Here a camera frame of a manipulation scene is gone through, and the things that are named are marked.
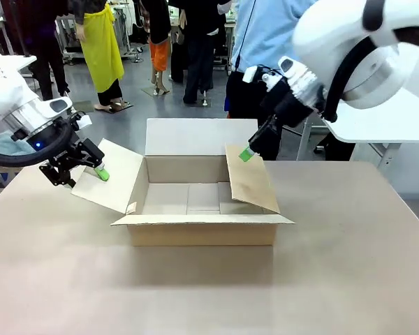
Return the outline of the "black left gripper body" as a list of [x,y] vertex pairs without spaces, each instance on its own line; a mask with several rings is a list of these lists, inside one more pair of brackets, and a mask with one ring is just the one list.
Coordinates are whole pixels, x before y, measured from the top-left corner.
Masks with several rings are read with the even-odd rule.
[[50,164],[62,171],[72,170],[77,166],[97,168],[102,165],[104,153],[90,140],[69,143],[60,153],[50,159]]

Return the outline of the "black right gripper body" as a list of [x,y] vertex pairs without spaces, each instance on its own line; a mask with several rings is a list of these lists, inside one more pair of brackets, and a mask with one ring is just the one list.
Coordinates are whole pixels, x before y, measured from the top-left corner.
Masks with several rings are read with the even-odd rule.
[[265,124],[275,127],[295,128],[314,112],[313,108],[294,97],[287,79],[283,77],[265,94],[260,108],[267,117]]

